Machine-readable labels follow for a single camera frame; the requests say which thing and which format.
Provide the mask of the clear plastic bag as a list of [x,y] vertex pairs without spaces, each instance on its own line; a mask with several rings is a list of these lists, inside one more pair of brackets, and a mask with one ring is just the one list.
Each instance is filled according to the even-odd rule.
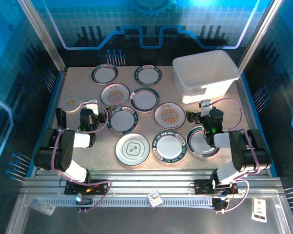
[[56,206],[45,202],[43,200],[40,200],[38,198],[33,197],[31,199],[31,202],[29,203],[29,207],[33,208],[36,211],[39,211],[45,215],[52,215],[54,210],[56,209]]

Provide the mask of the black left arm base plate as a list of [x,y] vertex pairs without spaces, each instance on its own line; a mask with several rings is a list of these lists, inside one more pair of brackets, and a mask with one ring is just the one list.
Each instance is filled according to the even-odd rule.
[[65,185],[65,195],[104,195],[110,188],[110,183],[99,184],[95,186],[82,186],[67,181]]

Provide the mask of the small white tag on rail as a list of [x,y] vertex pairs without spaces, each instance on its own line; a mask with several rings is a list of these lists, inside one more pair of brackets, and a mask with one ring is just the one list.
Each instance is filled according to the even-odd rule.
[[152,208],[163,204],[163,199],[158,190],[152,191],[151,193],[147,194],[147,199]]

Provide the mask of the white translucent plastic bin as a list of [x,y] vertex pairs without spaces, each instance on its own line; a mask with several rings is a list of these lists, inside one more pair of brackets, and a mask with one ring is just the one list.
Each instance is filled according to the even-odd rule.
[[225,95],[240,72],[223,50],[178,57],[173,60],[176,92],[184,104]]

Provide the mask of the black controller module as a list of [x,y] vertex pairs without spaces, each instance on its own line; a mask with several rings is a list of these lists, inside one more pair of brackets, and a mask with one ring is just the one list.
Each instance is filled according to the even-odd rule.
[[93,200],[91,198],[85,198],[82,193],[78,193],[75,199],[76,205],[92,205]]
[[225,199],[212,198],[212,206],[214,207],[215,211],[222,211],[228,208],[229,203]]

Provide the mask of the white tape roll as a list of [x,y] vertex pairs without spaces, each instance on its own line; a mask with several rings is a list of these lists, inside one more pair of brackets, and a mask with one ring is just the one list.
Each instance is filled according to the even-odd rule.
[[59,102],[59,108],[69,113],[76,111],[80,105],[81,99],[76,95],[64,97]]

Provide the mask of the white tag card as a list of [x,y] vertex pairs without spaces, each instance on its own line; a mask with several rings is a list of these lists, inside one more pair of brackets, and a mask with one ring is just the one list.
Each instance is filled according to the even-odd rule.
[[252,220],[267,222],[266,200],[252,198]]

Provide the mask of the aluminium corner post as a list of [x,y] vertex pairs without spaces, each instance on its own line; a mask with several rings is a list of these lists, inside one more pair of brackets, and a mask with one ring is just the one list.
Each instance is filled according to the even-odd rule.
[[243,73],[247,64],[251,60],[254,52],[256,51],[258,45],[260,44],[263,37],[265,36],[271,22],[275,18],[283,1],[284,0],[270,0],[270,3],[268,5],[265,13],[263,14],[263,17],[261,18],[249,44],[246,47],[246,50],[244,51],[244,53],[238,63],[238,69],[241,74]]
[[60,54],[58,53],[56,46],[53,43],[49,33],[47,32],[47,29],[45,28],[40,16],[38,15],[34,5],[32,4],[31,0],[17,0],[17,1],[20,4],[21,8],[23,9],[28,20],[30,21],[31,25],[33,26],[36,34],[41,40],[44,48],[48,52],[56,68],[60,72],[64,72],[66,66]]

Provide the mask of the white plate green clover outline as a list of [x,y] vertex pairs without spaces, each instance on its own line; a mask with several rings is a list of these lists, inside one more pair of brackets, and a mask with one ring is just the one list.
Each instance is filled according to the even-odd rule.
[[115,153],[121,163],[127,166],[137,166],[148,158],[150,149],[146,137],[137,133],[129,133],[117,141]]

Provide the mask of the orange sunburst plate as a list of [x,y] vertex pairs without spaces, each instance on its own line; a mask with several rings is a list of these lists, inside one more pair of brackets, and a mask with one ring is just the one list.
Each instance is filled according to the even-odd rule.
[[129,88],[121,83],[107,85],[100,94],[101,101],[110,107],[123,106],[130,98]]
[[185,123],[186,114],[180,105],[166,102],[156,108],[154,119],[156,124],[162,129],[175,130]]

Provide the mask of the green rim red ring plate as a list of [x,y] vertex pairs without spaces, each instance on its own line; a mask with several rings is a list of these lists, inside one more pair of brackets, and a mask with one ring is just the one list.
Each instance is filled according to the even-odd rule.
[[152,88],[138,88],[130,95],[130,104],[138,112],[151,112],[159,106],[159,103],[160,96]]
[[189,131],[186,137],[187,147],[190,152],[203,159],[212,158],[218,154],[219,148],[211,147],[205,140],[205,129],[196,126]]
[[118,77],[118,69],[112,64],[100,64],[91,73],[91,79],[98,85],[113,83]]

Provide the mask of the black upright bracket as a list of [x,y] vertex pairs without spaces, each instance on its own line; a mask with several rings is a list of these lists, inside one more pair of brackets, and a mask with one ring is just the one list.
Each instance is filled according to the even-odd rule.
[[66,112],[63,111],[61,108],[56,109],[56,119],[57,119],[57,124],[58,124],[58,130],[59,131],[67,128]]

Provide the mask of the aluminium rail frame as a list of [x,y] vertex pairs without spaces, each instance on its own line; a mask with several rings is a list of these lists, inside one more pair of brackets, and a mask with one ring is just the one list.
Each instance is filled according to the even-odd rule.
[[[109,197],[145,197],[158,190],[164,197],[194,196],[190,184],[195,179],[209,179],[212,170],[93,170],[92,179],[110,180],[113,185]],[[279,178],[270,172],[246,177],[250,195],[266,196],[283,193]],[[37,170],[33,177],[25,178],[19,195],[47,197],[63,196],[65,181],[51,171]]]

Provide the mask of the green lettered rim plate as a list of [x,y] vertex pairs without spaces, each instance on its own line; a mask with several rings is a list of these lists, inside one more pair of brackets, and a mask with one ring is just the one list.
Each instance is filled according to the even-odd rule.
[[143,65],[135,70],[134,78],[141,85],[155,85],[162,79],[162,72],[154,65]]
[[176,131],[162,131],[152,142],[152,150],[157,159],[164,163],[177,163],[187,152],[185,138]]
[[138,115],[130,107],[117,107],[111,111],[111,117],[107,128],[118,135],[124,135],[133,131],[138,124]]

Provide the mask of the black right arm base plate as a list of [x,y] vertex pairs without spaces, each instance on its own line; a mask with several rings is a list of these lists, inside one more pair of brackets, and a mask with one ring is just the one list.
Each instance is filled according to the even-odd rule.
[[238,194],[236,183],[216,184],[214,179],[194,180],[194,190],[196,195],[235,195]]

